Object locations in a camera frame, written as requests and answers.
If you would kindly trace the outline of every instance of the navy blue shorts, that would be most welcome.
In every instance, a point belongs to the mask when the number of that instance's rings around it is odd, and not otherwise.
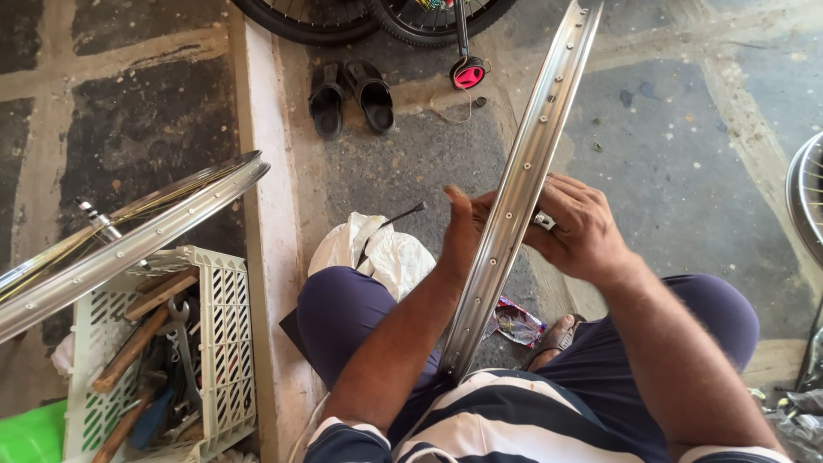
[[[663,282],[742,371],[760,333],[757,315],[744,296],[711,275],[679,275],[663,278]],[[382,284],[349,267],[329,267],[306,281],[297,300],[297,323],[314,369],[329,390],[351,355],[396,305]],[[389,428],[392,445],[446,391],[447,383],[436,374],[439,360],[439,353],[433,351]],[[610,317],[580,324],[571,346],[535,373],[574,392],[644,461],[670,461],[663,431],[640,398]]]

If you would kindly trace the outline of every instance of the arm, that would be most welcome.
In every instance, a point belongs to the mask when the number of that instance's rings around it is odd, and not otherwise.
[[[351,356],[321,421],[334,416],[350,425],[367,423],[385,435],[454,315],[480,233],[472,224],[468,197],[454,186],[444,190],[452,216],[439,262]]]
[[[473,201],[479,221],[493,194]],[[606,196],[565,175],[546,178],[537,206],[556,224],[531,225],[524,244],[604,296],[631,371],[672,458],[690,447],[783,451],[720,347],[625,245]]]

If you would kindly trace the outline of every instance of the green plastic bag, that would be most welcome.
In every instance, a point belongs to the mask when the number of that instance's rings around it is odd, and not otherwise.
[[[0,419],[0,463],[63,460],[66,400]]]

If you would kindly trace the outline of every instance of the hand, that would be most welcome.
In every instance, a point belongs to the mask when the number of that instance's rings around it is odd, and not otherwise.
[[[452,217],[443,235],[443,250],[435,269],[463,290],[480,243],[480,231],[472,222],[472,202],[468,196],[454,185],[446,185],[443,191],[452,204]]]
[[[482,230],[495,192],[472,201],[476,227]],[[625,245],[611,216],[606,195],[566,175],[551,173],[537,198],[537,208],[554,219],[551,230],[529,224],[523,243],[559,271],[602,288],[632,272],[639,257]]]

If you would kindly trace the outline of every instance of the black tire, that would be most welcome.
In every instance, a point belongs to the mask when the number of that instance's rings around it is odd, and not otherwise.
[[[371,15],[365,15],[346,24],[322,26],[297,21],[273,9],[263,0],[231,1],[243,14],[274,35],[303,45],[343,46],[362,40],[379,28],[378,22]]]
[[[392,0],[364,0],[369,14],[377,18],[386,32],[392,37],[406,44],[419,47],[444,47],[455,44],[458,41],[458,32],[454,23],[448,24],[442,31],[420,31],[409,26],[405,21],[401,21],[391,9]],[[494,24],[503,17],[504,14],[514,5],[517,0],[490,0],[483,11],[472,14],[468,8],[466,10],[466,25],[468,35],[472,37],[480,34],[486,28]],[[453,16],[454,8],[449,9]]]

